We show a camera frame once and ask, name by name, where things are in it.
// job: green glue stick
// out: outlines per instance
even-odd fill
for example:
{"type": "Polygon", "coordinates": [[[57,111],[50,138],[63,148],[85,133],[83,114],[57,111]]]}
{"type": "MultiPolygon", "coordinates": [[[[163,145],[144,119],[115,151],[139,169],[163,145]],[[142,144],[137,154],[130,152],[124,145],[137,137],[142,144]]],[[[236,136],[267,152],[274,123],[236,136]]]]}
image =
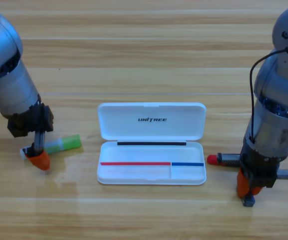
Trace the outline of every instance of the green glue stick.
{"type": "MultiPolygon", "coordinates": [[[[47,154],[54,154],[65,150],[70,150],[74,148],[81,147],[82,143],[80,141],[80,137],[78,134],[63,137],[54,141],[46,142],[44,145],[44,150],[47,152],[47,154]]],[[[21,155],[22,159],[27,159],[25,156],[25,153],[23,152],[23,149],[29,148],[28,146],[25,148],[21,148],[19,150],[19,154],[21,155]]]]}

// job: blue line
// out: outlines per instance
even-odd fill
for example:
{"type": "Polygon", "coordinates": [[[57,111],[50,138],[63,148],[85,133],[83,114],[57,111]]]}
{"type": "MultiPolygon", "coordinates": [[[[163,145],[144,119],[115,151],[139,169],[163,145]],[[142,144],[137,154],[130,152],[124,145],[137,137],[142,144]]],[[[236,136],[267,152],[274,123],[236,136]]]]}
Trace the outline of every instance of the blue line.
{"type": "Polygon", "coordinates": [[[172,162],[172,166],[195,166],[195,167],[203,167],[203,163],[199,162],[172,162]]]}

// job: wood grain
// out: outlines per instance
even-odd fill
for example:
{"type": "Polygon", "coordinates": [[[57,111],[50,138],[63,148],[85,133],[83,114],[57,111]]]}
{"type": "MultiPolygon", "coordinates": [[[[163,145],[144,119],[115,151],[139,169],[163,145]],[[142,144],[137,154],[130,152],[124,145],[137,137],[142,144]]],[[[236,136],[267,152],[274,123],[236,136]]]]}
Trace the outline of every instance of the wood grain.
{"type": "Polygon", "coordinates": [[[286,8],[288,0],[0,0],[54,113],[47,140],[78,133],[83,144],[41,172],[18,154],[33,135],[14,139],[0,115],[0,240],[288,240],[288,181],[245,208],[236,169],[207,165],[207,181],[189,187],[96,179],[105,142],[97,107],[106,102],[201,102],[205,157],[240,152],[249,70],[272,50],[286,8]]]}

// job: robotic arm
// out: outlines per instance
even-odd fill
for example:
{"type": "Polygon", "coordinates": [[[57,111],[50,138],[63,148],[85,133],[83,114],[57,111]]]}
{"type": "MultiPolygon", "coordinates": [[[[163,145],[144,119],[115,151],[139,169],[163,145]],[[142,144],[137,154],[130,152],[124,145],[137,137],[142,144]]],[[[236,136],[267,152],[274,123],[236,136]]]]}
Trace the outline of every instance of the robotic arm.
{"type": "Polygon", "coordinates": [[[258,73],[257,102],[241,153],[208,157],[210,164],[240,167],[237,193],[247,207],[253,206],[253,195],[263,187],[272,188],[277,179],[288,179],[288,170],[279,169],[288,157],[288,10],[275,24],[273,43],[273,52],[284,51],[268,57],[258,73]]]}
{"type": "Polygon", "coordinates": [[[8,119],[7,128],[16,137],[35,132],[35,140],[25,152],[42,170],[49,169],[44,151],[45,132],[53,131],[53,114],[41,102],[22,60],[22,42],[14,27],[0,14],[0,113],[8,119]]]}

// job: red line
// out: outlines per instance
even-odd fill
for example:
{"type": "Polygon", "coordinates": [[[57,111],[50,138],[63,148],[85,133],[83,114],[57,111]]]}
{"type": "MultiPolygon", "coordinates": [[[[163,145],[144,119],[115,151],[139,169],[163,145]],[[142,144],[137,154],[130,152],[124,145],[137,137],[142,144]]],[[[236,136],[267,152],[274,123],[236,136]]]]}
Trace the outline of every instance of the red line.
{"type": "Polygon", "coordinates": [[[100,163],[103,166],[170,166],[171,163],[169,162],[112,162],[112,161],[106,161],[100,163]]]}

